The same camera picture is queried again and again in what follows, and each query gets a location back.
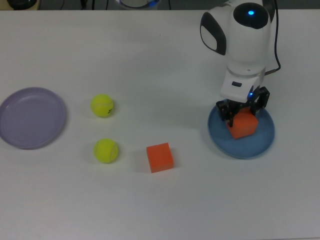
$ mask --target black robot face panel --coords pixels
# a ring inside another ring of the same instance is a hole
[[[267,10],[256,3],[240,4],[234,9],[233,17],[239,24],[253,29],[262,29],[269,20]]]

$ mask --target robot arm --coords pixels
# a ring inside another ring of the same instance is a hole
[[[267,65],[274,0],[234,0],[203,14],[200,34],[214,52],[226,55],[227,66],[217,102],[221,119],[233,124],[241,108],[252,114],[267,105],[270,93],[260,88]]]

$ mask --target black cable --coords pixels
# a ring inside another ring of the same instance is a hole
[[[64,7],[64,5],[65,5],[65,0],[63,0],[63,2],[62,2],[62,5],[61,5],[61,7],[60,7],[60,10],[62,10],[62,8]]]
[[[278,58],[278,54],[277,54],[277,43],[278,43],[278,29],[279,29],[279,13],[278,13],[278,4],[277,4],[277,0],[274,0],[274,4],[275,4],[275,15],[276,15],[276,28],[275,28],[275,40],[274,40],[274,56],[275,56],[275,60],[278,63],[278,68],[267,71],[264,75],[269,75],[269,74],[273,74],[276,71],[279,71],[281,69],[281,64]]]

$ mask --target blue plate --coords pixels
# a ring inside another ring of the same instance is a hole
[[[255,133],[250,136],[233,139],[226,126],[226,122],[221,120],[215,106],[208,118],[208,130],[211,139],[221,151],[234,158],[252,159],[258,157],[274,141],[275,125],[265,109],[260,109],[255,117],[258,120]]]

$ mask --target plate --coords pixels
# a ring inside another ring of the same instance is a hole
[[[42,87],[10,95],[0,106],[0,137],[19,149],[38,149],[61,132],[66,121],[63,101]]]
[[[258,125],[253,135],[233,139],[226,122],[222,121],[215,106],[208,118],[211,139],[225,154],[237,159],[253,159],[262,155],[275,138],[275,125],[266,109],[260,109],[255,117]]]

